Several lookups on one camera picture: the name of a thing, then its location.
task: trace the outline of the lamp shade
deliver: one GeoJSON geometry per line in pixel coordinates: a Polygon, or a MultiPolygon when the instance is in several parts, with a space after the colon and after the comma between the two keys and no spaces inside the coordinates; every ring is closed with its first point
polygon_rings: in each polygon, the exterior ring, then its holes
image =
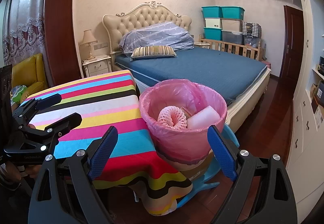
{"type": "Polygon", "coordinates": [[[97,43],[98,40],[93,36],[91,29],[85,30],[83,32],[83,40],[81,45],[97,43]]]}

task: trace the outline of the sheer curtain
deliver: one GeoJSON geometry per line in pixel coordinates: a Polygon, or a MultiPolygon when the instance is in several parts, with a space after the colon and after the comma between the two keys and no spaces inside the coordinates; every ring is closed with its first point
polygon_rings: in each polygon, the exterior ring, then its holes
{"type": "Polygon", "coordinates": [[[13,66],[43,54],[47,82],[53,86],[44,36],[44,0],[8,0],[3,25],[4,63],[13,66]]]}

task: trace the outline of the blue mattress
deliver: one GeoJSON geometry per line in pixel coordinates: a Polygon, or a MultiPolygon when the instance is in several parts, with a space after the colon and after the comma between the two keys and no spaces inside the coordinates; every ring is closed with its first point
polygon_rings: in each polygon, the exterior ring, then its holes
{"type": "Polygon", "coordinates": [[[206,85],[230,105],[267,69],[257,60],[227,52],[195,47],[177,51],[176,58],[133,60],[124,54],[116,56],[116,64],[129,69],[133,76],[148,86],[168,79],[189,79],[206,85]]]}

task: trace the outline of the yellow sofa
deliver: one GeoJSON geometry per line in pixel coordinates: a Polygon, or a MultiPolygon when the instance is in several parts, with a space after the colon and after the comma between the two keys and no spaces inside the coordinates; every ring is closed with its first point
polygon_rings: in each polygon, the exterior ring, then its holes
{"type": "Polygon", "coordinates": [[[28,96],[47,89],[43,55],[38,53],[15,65],[12,68],[11,85],[12,88],[17,85],[25,85],[28,87],[21,97],[21,103],[28,96]]]}

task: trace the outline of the shelf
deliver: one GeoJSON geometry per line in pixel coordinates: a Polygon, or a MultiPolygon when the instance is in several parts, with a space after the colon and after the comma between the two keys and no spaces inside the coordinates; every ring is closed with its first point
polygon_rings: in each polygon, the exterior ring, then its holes
{"type": "Polygon", "coordinates": [[[321,78],[322,80],[324,80],[324,76],[323,76],[322,74],[320,74],[319,71],[317,70],[317,65],[316,65],[316,67],[313,67],[312,70],[313,70],[313,72],[315,72],[318,76],[320,76],[320,78],[321,78]]]}

